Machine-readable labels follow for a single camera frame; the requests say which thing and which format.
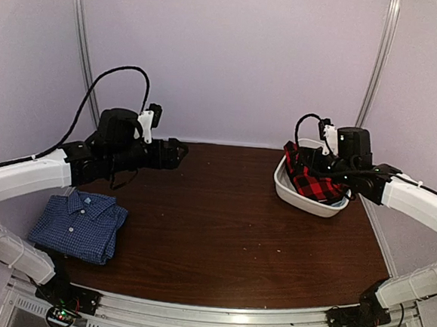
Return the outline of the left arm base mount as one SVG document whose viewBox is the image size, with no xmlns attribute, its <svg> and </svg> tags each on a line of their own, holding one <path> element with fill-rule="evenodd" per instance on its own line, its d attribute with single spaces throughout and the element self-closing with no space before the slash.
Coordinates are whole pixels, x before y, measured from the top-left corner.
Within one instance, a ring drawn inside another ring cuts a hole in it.
<svg viewBox="0 0 437 327">
<path fill-rule="evenodd" d="M 35 296 L 50 305 L 65 308 L 69 312 L 93 316 L 97 312 L 101 293 L 72 285 L 66 281 L 50 281 L 44 285 L 31 281 L 35 286 Z"/>
</svg>

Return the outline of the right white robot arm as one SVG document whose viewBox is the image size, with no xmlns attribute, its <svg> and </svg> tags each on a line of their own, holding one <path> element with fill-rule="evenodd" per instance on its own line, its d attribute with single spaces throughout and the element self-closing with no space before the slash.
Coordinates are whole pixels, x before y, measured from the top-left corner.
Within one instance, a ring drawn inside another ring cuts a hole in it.
<svg viewBox="0 0 437 327">
<path fill-rule="evenodd" d="M 322 145 L 306 147 L 294 140 L 290 172 L 295 190 L 324 200 L 325 187 L 341 196 L 361 194 L 376 205 L 413 218 L 437 233 L 437 192 L 388 164 L 375 165 L 371 137 L 364 128 L 336 128 L 328 119 L 319 120 Z M 412 273 L 377 282 L 354 308 L 352 320 L 368 327 L 382 310 L 404 302 L 437 296 L 437 262 Z"/>
</svg>

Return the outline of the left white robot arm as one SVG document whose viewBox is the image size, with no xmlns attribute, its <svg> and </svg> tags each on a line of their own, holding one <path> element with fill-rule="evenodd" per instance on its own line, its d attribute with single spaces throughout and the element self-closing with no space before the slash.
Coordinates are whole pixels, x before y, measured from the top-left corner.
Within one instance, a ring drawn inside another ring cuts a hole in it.
<svg viewBox="0 0 437 327">
<path fill-rule="evenodd" d="M 61 143 L 42 154 L 0 163 L 0 202 L 41 190 L 79 187 L 111 180 L 123 171 L 177 168 L 189 147 L 176 138 L 152 137 L 161 108 L 104 110 L 98 129 L 86 141 Z M 0 224 L 0 261 L 27 275 L 59 306 L 74 301 L 75 289 L 57 275 L 51 257 Z"/>
</svg>

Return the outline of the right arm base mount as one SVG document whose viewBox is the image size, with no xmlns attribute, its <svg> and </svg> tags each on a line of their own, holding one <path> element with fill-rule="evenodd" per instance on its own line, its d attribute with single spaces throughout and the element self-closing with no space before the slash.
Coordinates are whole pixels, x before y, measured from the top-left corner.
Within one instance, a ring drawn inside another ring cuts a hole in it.
<svg viewBox="0 0 437 327">
<path fill-rule="evenodd" d="M 326 313 L 328 327 L 378 327 L 391 323 L 390 314 L 383 308 L 363 301 L 350 307 L 332 307 Z"/>
</svg>

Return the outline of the red black plaid shirt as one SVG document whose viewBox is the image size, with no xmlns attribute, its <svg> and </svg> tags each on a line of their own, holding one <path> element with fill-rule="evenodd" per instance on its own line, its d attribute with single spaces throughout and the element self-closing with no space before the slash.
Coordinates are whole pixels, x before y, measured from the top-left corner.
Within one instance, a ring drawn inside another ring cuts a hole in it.
<svg viewBox="0 0 437 327">
<path fill-rule="evenodd" d="M 334 184 L 329 177 L 312 175 L 309 165 L 316 156 L 322 156 L 322 148 L 298 147 L 295 142 L 288 141 L 283 149 L 286 155 L 286 171 L 295 190 L 313 201 L 330 205 L 347 196 L 347 187 Z"/>
</svg>

